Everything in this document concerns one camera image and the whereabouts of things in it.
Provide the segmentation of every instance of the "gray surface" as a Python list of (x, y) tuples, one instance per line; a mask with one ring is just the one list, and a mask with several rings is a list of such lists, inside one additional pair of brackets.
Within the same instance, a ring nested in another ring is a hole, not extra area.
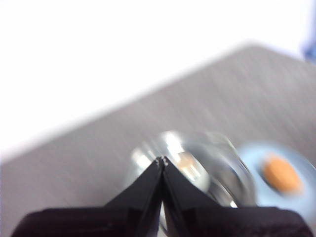
[(316, 67), (249, 47), (1, 165), (1, 236), (24, 214), (102, 205), (131, 150), (158, 133), (215, 130), (234, 145), (275, 140), (316, 164)]

